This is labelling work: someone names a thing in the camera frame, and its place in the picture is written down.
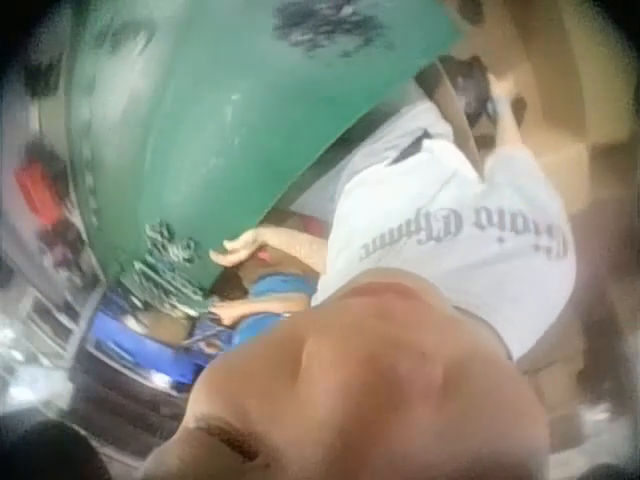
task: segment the person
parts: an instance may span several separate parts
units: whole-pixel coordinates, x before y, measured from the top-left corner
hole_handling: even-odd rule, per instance
[[[523,145],[511,79],[490,78],[481,174],[428,99],[349,158],[328,241],[260,226],[320,274],[312,308],[213,362],[145,479],[539,478],[549,431],[515,362],[575,279],[563,202]]]
[[[198,336],[218,329],[216,337],[201,342],[201,348],[212,354],[249,342],[283,317],[309,308],[315,292],[314,272],[297,258],[269,246],[254,252],[236,268],[226,269],[221,277],[213,290],[226,300],[214,302],[210,309],[218,322],[214,325],[202,319],[194,332]],[[238,290],[245,290],[246,295],[239,295]]]

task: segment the car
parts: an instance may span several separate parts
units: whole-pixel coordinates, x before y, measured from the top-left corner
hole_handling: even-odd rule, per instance
[[[90,349],[144,383],[178,394],[188,392],[216,357],[198,348],[179,348],[154,340],[104,310],[94,315],[86,341]]]

